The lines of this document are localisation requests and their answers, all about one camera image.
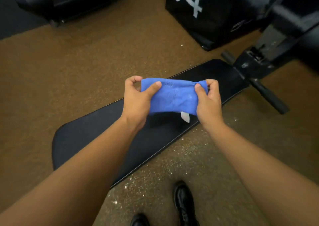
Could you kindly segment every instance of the forearm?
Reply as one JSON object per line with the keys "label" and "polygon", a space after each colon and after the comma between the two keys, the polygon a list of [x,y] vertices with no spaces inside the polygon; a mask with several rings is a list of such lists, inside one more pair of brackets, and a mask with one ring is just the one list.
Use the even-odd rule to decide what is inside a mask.
{"label": "forearm", "polygon": [[136,134],[119,119],[0,216],[1,225],[91,225]]}
{"label": "forearm", "polygon": [[225,124],[209,134],[276,225],[319,225],[319,187]]}

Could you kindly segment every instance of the brown carpet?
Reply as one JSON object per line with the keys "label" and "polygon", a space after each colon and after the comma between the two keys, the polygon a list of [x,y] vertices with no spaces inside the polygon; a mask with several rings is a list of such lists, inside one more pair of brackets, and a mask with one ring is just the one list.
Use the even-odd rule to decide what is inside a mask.
{"label": "brown carpet", "polygon": [[[0,41],[0,212],[52,172],[54,132],[122,98],[127,77],[167,78],[220,58],[225,48],[238,55],[258,36],[206,52],[165,10],[165,0],[121,0],[57,29]],[[318,183],[318,75],[294,61],[264,84],[289,105],[287,115],[248,88],[226,104],[225,121]],[[112,189],[95,225],[128,225],[137,212],[154,226],[177,225],[171,188],[178,179],[193,190],[201,225],[268,224],[199,125]]]}

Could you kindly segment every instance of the black boot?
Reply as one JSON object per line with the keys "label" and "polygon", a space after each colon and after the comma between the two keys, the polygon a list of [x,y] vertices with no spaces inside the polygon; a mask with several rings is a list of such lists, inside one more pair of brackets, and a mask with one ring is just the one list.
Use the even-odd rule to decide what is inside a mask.
{"label": "black boot", "polygon": [[181,226],[199,226],[195,216],[194,199],[185,182],[175,185],[174,203],[178,210]]}
{"label": "black boot", "polygon": [[133,216],[130,226],[150,226],[150,223],[144,214],[136,214]]}

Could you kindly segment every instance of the left hand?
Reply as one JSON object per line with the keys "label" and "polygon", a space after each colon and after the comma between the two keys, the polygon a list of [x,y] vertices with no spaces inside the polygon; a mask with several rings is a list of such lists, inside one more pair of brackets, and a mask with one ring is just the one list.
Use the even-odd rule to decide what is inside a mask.
{"label": "left hand", "polygon": [[132,76],[125,81],[124,108],[122,118],[133,125],[139,131],[146,122],[146,117],[150,111],[151,99],[162,87],[162,83],[157,81],[145,91],[136,89],[134,83],[141,82],[140,76]]}

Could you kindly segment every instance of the towel tag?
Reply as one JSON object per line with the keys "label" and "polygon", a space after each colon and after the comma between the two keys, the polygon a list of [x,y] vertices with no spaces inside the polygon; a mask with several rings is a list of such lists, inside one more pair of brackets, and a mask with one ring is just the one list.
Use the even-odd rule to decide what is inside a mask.
{"label": "towel tag", "polygon": [[182,118],[186,123],[189,123],[189,113],[181,112],[181,118]]}

